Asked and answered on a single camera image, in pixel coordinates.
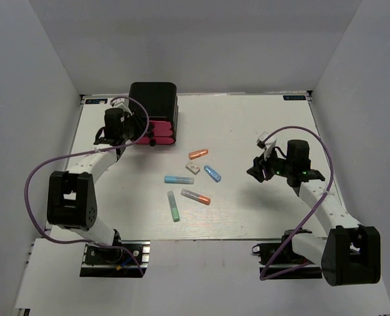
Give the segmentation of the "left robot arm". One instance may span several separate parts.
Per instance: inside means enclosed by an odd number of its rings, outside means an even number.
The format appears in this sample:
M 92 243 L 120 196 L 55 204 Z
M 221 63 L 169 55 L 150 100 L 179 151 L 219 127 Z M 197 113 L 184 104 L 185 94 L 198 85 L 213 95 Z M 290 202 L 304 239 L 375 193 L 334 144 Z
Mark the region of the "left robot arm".
M 116 231 L 98 218 L 95 183 L 128 146 L 148 133 L 149 119 L 135 111 L 113 107 L 105 111 L 104 122 L 89 153 L 66 171 L 51 174 L 47 221 L 75 232 L 86 242 L 101 244 L 101 255 L 115 263 L 122 258 L 123 246 L 114 241 Z

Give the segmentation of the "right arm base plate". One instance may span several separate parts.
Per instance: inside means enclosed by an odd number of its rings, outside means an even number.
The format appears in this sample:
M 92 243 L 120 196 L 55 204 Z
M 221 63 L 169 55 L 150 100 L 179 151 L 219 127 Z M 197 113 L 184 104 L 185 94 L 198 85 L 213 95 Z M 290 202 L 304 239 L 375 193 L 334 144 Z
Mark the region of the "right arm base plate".
M 263 243 L 255 244 L 251 248 L 253 255 L 259 258 L 259 271 L 262 272 L 271 256 L 279 248 L 281 242 L 277 240 L 270 240 Z M 273 261 L 264 276 L 268 277 L 272 274 L 280 273 L 283 270 L 296 267 L 306 263 L 307 260 L 301 256 L 293 253 L 291 246 L 287 246 Z M 289 271 L 288 273 L 280 274 L 272 278 L 272 280 L 306 280 L 306 279 L 322 279 L 322 272 L 319 266 L 313 263 L 297 269 Z

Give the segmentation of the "pink top drawer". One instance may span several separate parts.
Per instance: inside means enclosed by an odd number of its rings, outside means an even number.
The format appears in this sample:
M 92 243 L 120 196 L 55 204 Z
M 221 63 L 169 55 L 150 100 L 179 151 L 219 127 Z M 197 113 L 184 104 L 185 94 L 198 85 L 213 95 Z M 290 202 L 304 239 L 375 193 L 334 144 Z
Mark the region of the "pink top drawer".
M 150 124 L 153 126 L 153 129 L 170 130 L 172 128 L 172 124 L 170 122 L 163 120 L 152 120 Z

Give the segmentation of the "blue pen refill case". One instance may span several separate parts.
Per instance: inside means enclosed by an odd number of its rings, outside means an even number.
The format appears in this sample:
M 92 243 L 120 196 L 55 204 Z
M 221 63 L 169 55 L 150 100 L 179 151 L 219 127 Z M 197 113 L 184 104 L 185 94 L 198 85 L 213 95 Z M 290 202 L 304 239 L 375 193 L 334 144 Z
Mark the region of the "blue pen refill case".
M 221 181 L 222 177 L 211 166 L 205 165 L 204 170 L 215 182 Z

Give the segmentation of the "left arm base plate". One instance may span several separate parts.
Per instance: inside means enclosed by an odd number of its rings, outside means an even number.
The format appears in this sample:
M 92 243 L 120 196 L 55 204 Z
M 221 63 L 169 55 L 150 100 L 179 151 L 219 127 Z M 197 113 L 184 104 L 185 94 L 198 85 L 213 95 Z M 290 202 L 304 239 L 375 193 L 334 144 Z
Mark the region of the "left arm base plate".
M 122 242 L 139 263 L 143 273 L 149 264 L 150 241 Z M 85 247 L 80 277 L 88 278 L 142 278 L 135 261 L 124 250 L 108 250 L 96 246 Z

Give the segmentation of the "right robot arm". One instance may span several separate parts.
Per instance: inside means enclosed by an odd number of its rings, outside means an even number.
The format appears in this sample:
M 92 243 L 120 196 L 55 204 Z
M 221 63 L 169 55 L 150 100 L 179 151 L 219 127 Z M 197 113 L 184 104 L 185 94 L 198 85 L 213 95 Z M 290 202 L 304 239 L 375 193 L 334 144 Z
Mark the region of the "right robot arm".
M 356 220 L 330 192 L 320 171 L 311 167 L 309 144 L 290 140 L 278 156 L 276 139 L 259 138 L 263 150 L 247 173 L 259 182 L 286 178 L 296 195 L 314 210 L 326 237 L 310 230 L 286 230 L 279 243 L 252 248 L 260 257 L 260 278 L 324 278 L 331 286 L 377 284 L 381 278 L 381 241 L 378 230 Z

